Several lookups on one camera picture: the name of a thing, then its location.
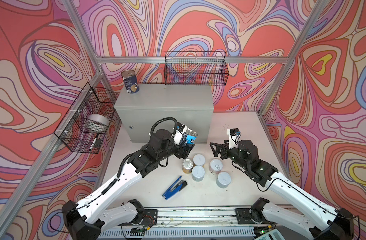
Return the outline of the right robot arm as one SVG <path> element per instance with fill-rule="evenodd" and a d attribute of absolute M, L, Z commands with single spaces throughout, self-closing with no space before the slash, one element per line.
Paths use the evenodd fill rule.
<path fill-rule="evenodd" d="M 325 204 L 297 186 L 276 167 L 261 160 L 252 141 L 242 140 L 238 144 L 224 141 L 223 144 L 210 143 L 210 147 L 215 157 L 232 160 L 262 192 L 276 193 L 299 211 L 294 213 L 259 198 L 250 209 L 254 221 L 283 225 L 309 240 L 354 238 L 354 216 L 350 211 Z"/>

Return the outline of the light blue labelled can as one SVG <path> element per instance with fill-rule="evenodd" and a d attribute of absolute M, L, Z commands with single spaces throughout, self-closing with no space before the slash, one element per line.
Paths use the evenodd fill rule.
<path fill-rule="evenodd" d="M 197 132 L 193 131 L 192 129 L 187 129 L 184 132 L 185 141 L 187 144 L 194 144 L 195 140 L 197 139 Z"/>

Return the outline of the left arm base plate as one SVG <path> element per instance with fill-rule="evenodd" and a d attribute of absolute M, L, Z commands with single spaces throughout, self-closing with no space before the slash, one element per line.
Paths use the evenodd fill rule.
<path fill-rule="evenodd" d="M 137 214 L 131 222 L 120 224 L 120 226 L 152 227 L 157 224 L 157 217 L 157 209 L 146 209 L 142 213 Z"/>

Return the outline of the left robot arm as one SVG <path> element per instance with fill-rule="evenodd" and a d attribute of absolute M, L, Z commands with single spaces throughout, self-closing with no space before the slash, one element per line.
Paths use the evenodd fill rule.
<path fill-rule="evenodd" d="M 150 139 L 138 151 L 122 160 L 118 172 L 84 199 L 68 201 L 62 207 L 65 227 L 73 240 L 96 240 L 101 232 L 121 224 L 150 227 L 155 221 L 136 199 L 109 209 L 129 187 L 144 179 L 171 156 L 186 159 L 198 134 L 173 117 L 156 121 Z"/>

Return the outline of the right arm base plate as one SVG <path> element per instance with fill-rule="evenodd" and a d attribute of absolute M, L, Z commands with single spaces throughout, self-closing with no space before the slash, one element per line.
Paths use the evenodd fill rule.
<path fill-rule="evenodd" d="M 263 213 L 258 210 L 252 210 L 250 208 L 237 208 L 235 209 L 234 218 L 237 219 L 240 225 L 272 225 L 274 222 L 268 221 Z"/>

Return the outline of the dark blue labelled can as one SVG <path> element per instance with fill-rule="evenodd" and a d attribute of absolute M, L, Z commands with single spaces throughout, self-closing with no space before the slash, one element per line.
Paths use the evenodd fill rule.
<path fill-rule="evenodd" d="M 134 94 L 139 91 L 138 81 L 134 70 L 125 70 L 121 73 L 126 92 Z"/>

